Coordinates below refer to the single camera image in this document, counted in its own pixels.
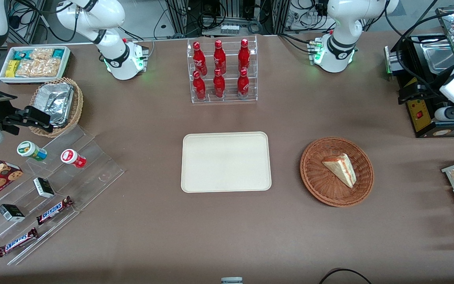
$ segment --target red bottle cap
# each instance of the red bottle cap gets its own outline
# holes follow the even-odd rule
[[[200,43],[198,43],[197,41],[195,41],[192,46],[194,47],[194,50],[200,50],[201,49],[201,45]]]

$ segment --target machine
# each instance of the machine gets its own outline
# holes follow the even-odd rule
[[[313,63],[326,72],[337,73],[346,69],[355,53],[355,45],[362,34],[361,19],[380,16],[386,9],[392,13],[398,0],[329,0],[328,16],[336,27],[332,34],[317,37],[311,42],[315,52]]]

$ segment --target snickers bar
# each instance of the snickers bar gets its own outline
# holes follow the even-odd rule
[[[24,234],[22,237],[14,240],[6,246],[0,247],[0,257],[3,257],[5,254],[11,252],[11,250],[23,245],[30,239],[38,239],[38,231],[36,231],[36,228],[32,228],[27,234]]]
[[[52,217],[56,216],[57,214],[59,214],[59,212],[61,212],[62,210],[64,210],[65,208],[72,204],[73,201],[69,196],[67,196],[61,202],[57,203],[57,205],[50,208],[47,212],[41,214],[41,216],[39,217],[36,217],[36,220],[38,220],[38,225],[41,225],[46,221],[52,219]]]

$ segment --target red coca-cola bottle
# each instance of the red coca-cola bottle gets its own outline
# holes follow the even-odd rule
[[[194,65],[196,70],[200,72],[201,76],[206,76],[208,68],[206,67],[206,56],[201,50],[201,45],[195,41],[192,46],[194,47]]]
[[[215,41],[215,53],[213,54],[213,59],[215,60],[215,68],[220,69],[222,74],[227,72],[227,59],[225,58],[225,51],[222,48],[222,41]]]
[[[206,99],[206,85],[204,84],[204,80],[201,78],[201,74],[197,70],[194,70],[192,75],[194,76],[192,85],[194,86],[196,97],[198,100],[203,101]]]
[[[225,97],[225,79],[222,76],[222,71],[220,68],[215,69],[215,78],[213,79],[213,84],[215,85],[215,95],[219,99]]]
[[[248,96],[248,86],[250,85],[250,79],[248,79],[248,71],[246,68],[241,70],[241,76],[238,79],[238,97],[240,99],[246,99]]]
[[[250,67],[250,51],[248,50],[248,40],[243,38],[241,40],[241,49],[239,50],[238,54],[238,62],[239,62],[239,72],[243,68],[246,68],[248,70],[248,67]]]

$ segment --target foil container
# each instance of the foil container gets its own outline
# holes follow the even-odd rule
[[[63,128],[68,124],[73,94],[74,88],[68,83],[43,85],[38,89],[33,106],[50,115],[54,128]]]

